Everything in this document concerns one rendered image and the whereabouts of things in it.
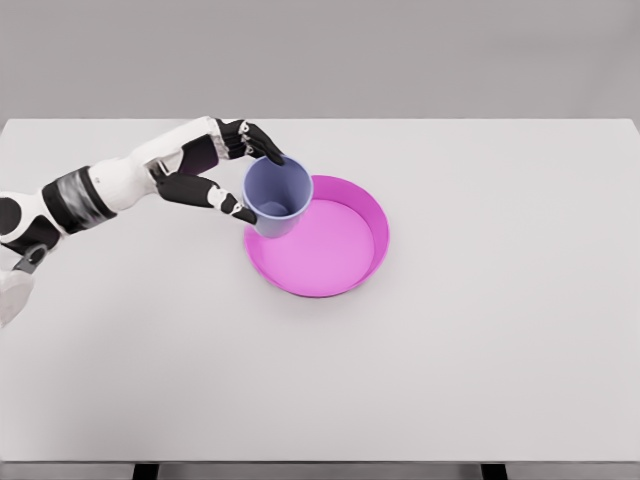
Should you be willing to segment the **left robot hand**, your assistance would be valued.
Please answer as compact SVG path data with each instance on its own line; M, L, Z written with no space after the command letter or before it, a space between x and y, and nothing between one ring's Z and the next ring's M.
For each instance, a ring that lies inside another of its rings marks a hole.
M158 195L169 202L213 208L250 225L257 216L219 183L202 174L219 164L251 156L277 166L284 154L256 124L200 117L137 147L129 157L149 172Z

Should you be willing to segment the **blue-grey plastic cup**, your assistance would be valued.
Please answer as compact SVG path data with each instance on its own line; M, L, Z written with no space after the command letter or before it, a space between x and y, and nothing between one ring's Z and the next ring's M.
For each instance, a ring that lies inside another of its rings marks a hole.
M313 193L311 175L290 157L284 157L281 166L261 157L243 179L243 200L257 216L257 233L266 238L291 232L308 209Z

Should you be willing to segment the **pink round plate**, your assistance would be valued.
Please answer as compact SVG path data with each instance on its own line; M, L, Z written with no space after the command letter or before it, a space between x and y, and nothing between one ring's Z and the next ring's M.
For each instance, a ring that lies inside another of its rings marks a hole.
M301 221L275 239L248 228L244 248L254 269L294 295L326 298L348 292L384 262L388 217L367 190L343 178L314 175L314 193Z

